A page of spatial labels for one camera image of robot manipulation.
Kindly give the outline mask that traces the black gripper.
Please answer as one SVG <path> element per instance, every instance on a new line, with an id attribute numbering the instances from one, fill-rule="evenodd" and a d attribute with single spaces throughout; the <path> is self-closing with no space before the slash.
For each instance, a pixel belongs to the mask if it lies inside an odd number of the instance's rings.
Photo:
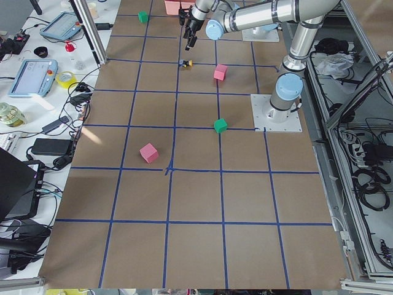
<path id="1" fill-rule="evenodd" d="M 185 26 L 183 38 L 187 39 L 185 50 L 194 48 L 194 45 L 198 39 L 196 32 L 202 27 L 203 21 L 197 19 L 194 13 L 197 12 L 196 8 L 180 8 L 178 10 L 179 24 Z"/>

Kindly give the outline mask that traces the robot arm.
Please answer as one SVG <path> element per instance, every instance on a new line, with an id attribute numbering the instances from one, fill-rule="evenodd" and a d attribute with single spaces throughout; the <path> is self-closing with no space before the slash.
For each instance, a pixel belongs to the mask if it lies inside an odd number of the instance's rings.
<path id="1" fill-rule="evenodd" d="M 338 1 L 262 1 L 238 7 L 233 1 L 196 1 L 187 9 L 179 9 L 179 23 L 185 27 L 185 50 L 194 47 L 197 32 L 210 12 L 212 18 L 205 32 L 212 40 L 224 34 L 284 22 L 297 22 L 297 30 L 288 54 L 283 58 L 282 73 L 299 73 L 306 68 L 305 60 L 324 17 Z"/>

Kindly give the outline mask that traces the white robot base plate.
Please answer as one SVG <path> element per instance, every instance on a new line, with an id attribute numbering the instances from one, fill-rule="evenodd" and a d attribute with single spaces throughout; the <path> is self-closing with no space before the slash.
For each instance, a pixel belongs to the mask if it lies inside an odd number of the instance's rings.
<path id="1" fill-rule="evenodd" d="M 286 111 L 278 111 L 270 104 L 269 94 L 251 94 L 252 116 L 256 132 L 302 132 L 302 125 L 295 103 Z"/>

